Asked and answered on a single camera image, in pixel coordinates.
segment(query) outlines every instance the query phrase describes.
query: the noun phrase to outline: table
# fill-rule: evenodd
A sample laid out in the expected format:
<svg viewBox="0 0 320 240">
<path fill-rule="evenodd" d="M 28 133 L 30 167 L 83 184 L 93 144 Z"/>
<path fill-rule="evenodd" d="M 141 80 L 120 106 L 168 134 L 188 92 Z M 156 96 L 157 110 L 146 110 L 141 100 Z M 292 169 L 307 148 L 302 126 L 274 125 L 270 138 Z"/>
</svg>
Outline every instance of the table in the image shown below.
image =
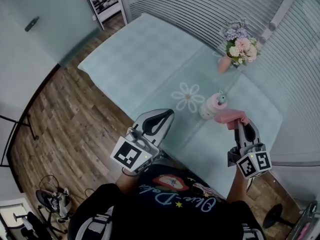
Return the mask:
<svg viewBox="0 0 320 240">
<path fill-rule="evenodd" d="M 220 57 L 181 29 L 144 13 L 78 68 L 133 121 L 153 109 L 173 109 L 174 122 L 162 148 L 226 197 L 236 170 L 227 166 L 227 152 L 236 145 L 234 133 L 213 120 L 202 120 L 201 102 L 224 91 L 228 107 L 247 113 L 268 151 L 282 116 L 236 68 L 218 74 Z M 184 105 L 183 93 L 193 96 L 194 105 Z"/>
</svg>

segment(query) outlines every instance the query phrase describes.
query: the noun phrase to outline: wooden floor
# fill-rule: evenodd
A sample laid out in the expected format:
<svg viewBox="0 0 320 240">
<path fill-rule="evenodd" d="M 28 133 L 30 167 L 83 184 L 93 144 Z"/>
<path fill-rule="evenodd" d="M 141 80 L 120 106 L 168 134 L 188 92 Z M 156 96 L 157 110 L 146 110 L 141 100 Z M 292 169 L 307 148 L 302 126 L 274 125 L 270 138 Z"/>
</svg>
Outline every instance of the wooden floor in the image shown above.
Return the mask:
<svg viewBox="0 0 320 240">
<path fill-rule="evenodd" d="M 34 141 L 27 128 L 19 130 L 10 156 L 23 191 L 34 208 L 38 206 L 35 191 L 46 175 L 54 175 L 61 187 L 68 187 L 76 209 L 86 198 L 86 189 L 95 190 L 101 184 L 113 183 L 121 174 L 121 168 L 110 160 L 110 154 L 132 121 L 77 67 L 123 26 L 120 14 L 109 20 L 105 31 L 46 84 L 29 111 L 39 140 Z M 253 182 L 247 203 L 260 224 L 267 211 L 279 203 L 283 204 L 284 219 L 294 223 L 299 218 L 298 207 L 270 173 Z M 265 234 L 267 239 L 282 240 L 289 231 L 287 226 L 275 225 Z"/>
</svg>

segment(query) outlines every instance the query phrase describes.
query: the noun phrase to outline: person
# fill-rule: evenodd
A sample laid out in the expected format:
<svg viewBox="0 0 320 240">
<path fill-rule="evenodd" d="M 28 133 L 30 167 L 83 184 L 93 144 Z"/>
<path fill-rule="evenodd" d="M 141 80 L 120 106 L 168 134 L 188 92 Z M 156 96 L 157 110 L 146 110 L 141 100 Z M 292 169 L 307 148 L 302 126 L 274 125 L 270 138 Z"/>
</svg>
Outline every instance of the person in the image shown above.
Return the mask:
<svg viewBox="0 0 320 240">
<path fill-rule="evenodd" d="M 100 186 L 78 207 L 69 240 L 76 239 L 88 218 L 111 207 L 111 240 L 266 239 L 245 203 L 248 181 L 238 167 L 226 200 L 176 162 L 153 163 L 138 176 L 123 172 L 115 184 Z"/>
</svg>

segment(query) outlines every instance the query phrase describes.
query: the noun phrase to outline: pink cloth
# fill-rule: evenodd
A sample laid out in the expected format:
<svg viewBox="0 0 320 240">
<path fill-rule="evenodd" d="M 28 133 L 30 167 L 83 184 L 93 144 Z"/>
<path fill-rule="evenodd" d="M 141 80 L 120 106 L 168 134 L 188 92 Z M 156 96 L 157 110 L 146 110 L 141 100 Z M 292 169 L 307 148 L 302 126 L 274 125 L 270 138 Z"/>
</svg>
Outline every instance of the pink cloth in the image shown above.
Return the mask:
<svg viewBox="0 0 320 240">
<path fill-rule="evenodd" d="M 306 236 L 307 230 L 310 226 L 310 222 L 304 225 L 303 229 L 300 232 L 300 235 L 298 236 L 297 240 L 303 240 L 305 239 L 304 237 Z"/>
<path fill-rule="evenodd" d="M 217 123 L 226 124 L 229 130 L 236 129 L 237 119 L 240 119 L 245 126 L 250 123 L 246 112 L 232 108 L 226 108 L 214 117 Z"/>
</svg>

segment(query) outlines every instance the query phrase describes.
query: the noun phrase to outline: flower bouquet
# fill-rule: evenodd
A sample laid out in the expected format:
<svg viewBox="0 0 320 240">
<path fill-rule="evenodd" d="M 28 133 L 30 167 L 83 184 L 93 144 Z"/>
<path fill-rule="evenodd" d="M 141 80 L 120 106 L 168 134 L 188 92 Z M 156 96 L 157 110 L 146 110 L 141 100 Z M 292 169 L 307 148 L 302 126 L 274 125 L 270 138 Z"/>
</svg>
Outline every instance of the flower bouquet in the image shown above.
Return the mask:
<svg viewBox="0 0 320 240">
<path fill-rule="evenodd" d="M 245 27 L 246 21 L 245 19 L 241 19 L 227 23 L 226 27 L 221 30 L 221 35 L 227 41 L 227 58 L 223 58 L 224 63 L 222 63 L 224 66 L 228 65 L 228 61 L 230 64 L 232 62 L 236 66 L 242 64 L 247 65 L 247 62 L 254 61 L 259 55 L 257 40 L 249 36 Z M 224 68 L 218 67 L 220 72 L 223 72 L 223 69 Z"/>
</svg>

